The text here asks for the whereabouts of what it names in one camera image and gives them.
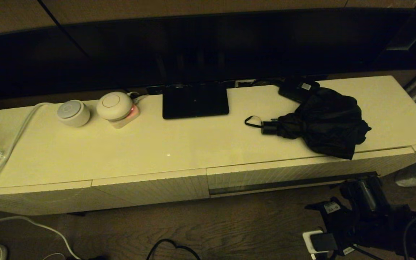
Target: umbrella strap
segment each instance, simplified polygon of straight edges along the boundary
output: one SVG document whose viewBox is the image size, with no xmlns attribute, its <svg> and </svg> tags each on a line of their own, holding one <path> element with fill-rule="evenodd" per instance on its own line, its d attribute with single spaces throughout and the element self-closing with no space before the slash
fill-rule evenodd
<svg viewBox="0 0 416 260">
<path fill-rule="evenodd" d="M 257 117 L 257 118 L 259 118 L 259 120 L 261 121 L 261 125 L 255 125 L 255 124 L 253 124 L 253 123 L 248 123 L 248 121 L 250 120 L 250 119 L 252 119 L 253 117 Z M 261 118 L 260 117 L 258 117 L 258 116 L 250 116 L 250 117 L 248 117 L 247 119 L 245 119 L 245 125 L 248 125 L 248 126 L 252 126 L 252 127 L 256 127 L 256 128 L 263 128 L 263 121 L 261 120 Z"/>
</svg>

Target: black cable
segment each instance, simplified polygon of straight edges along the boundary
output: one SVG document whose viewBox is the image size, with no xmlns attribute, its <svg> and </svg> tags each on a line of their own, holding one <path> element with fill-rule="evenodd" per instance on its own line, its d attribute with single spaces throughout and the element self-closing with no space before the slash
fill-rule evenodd
<svg viewBox="0 0 416 260">
<path fill-rule="evenodd" d="M 149 254 L 147 255 L 146 260 L 149 260 L 150 257 L 152 256 L 152 253 L 157 249 L 158 245 L 160 245 L 163 242 L 168 242 L 170 244 L 172 244 L 174 246 L 174 248 L 176 249 L 182 249 L 182 250 L 187 250 L 188 252 L 190 252 L 195 258 L 197 258 L 197 260 L 201 260 L 200 257 L 197 255 L 197 253 L 195 253 L 194 250 L 192 250 L 190 247 L 186 247 L 186 246 L 178 246 L 176 245 L 176 243 L 173 240 L 170 239 L 160 239 L 150 250 Z"/>
<path fill-rule="evenodd" d="M 407 232 L 409 231 L 410 226 L 416 221 L 416 216 L 410 220 L 410 222 L 406 225 L 404 229 L 404 234 L 402 236 L 402 246 L 404 249 L 404 259 L 409 260 L 409 252 L 407 251 Z"/>
<path fill-rule="evenodd" d="M 378 257 L 378 256 L 376 256 L 376 255 L 372 255 L 371 253 L 368 253 L 367 251 L 365 251 L 365 250 L 361 250 L 360 248 L 358 248 L 358 247 L 355 247 L 355 246 L 353 246 L 353 245 L 350 245 L 350 247 L 352 247 L 354 250 L 356 250 L 357 252 L 359 252 L 359 253 L 362 253 L 362 254 L 364 254 L 364 255 L 366 255 L 366 256 L 368 256 L 368 257 L 371 257 L 371 258 L 373 258 L 373 259 L 376 259 L 376 260 L 383 260 L 383 259 L 381 259 L 380 257 Z"/>
<path fill-rule="evenodd" d="M 330 258 L 328 260 L 335 260 L 337 258 L 337 256 L 338 256 L 337 251 L 334 250 L 333 251 L 333 254 L 331 254 L 331 256 L 330 256 Z"/>
<path fill-rule="evenodd" d="M 315 253 L 314 258 L 316 260 L 327 260 L 327 253 Z"/>
<path fill-rule="evenodd" d="M 73 45 L 80 51 L 92 64 L 94 64 L 94 60 L 89 56 L 89 54 L 80 46 L 80 44 L 68 33 L 68 31 L 65 30 L 65 28 L 57 21 L 56 17 L 51 13 L 51 11 L 48 9 L 48 7 L 44 4 L 43 0 L 38 0 L 39 5 L 43 8 L 43 10 L 48 14 L 48 16 L 51 18 L 51 20 L 56 24 L 57 28 L 61 30 L 61 32 L 68 38 L 68 40 L 73 43 Z M 117 86 L 120 86 L 118 82 L 113 79 L 112 77 L 108 76 L 108 78 Z M 127 89 L 124 87 L 120 87 L 122 90 L 128 92 Z"/>
</svg>

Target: folded umbrella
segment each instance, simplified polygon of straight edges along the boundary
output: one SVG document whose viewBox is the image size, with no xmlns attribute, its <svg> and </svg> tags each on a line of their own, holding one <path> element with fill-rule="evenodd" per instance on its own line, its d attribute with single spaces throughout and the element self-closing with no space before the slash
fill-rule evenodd
<svg viewBox="0 0 416 260">
<path fill-rule="evenodd" d="M 371 130 L 362 120 L 362 111 L 355 98 L 324 87 L 294 113 L 261 125 L 248 123 L 252 117 L 248 117 L 245 124 L 261 128 L 263 134 L 289 139 L 302 137 L 314 152 L 350 160 L 355 145 L 363 143 L 365 134 Z"/>
</svg>

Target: cabinet drawer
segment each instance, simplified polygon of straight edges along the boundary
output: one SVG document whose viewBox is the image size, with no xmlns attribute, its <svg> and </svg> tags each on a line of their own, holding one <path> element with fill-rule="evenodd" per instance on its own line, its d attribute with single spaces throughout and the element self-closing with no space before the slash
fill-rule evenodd
<svg viewBox="0 0 416 260">
<path fill-rule="evenodd" d="M 211 190 L 367 172 L 388 174 L 398 170 L 398 165 L 410 163 L 414 155 L 409 147 L 357 153 L 352 161 L 322 156 L 208 168 L 208 186 Z"/>
<path fill-rule="evenodd" d="M 206 169 L 96 179 L 92 186 L 134 205 L 209 198 Z"/>
<path fill-rule="evenodd" d="M 91 188 L 91 181 L 0 188 L 0 211 L 47 215 L 132 206 Z"/>
</svg>

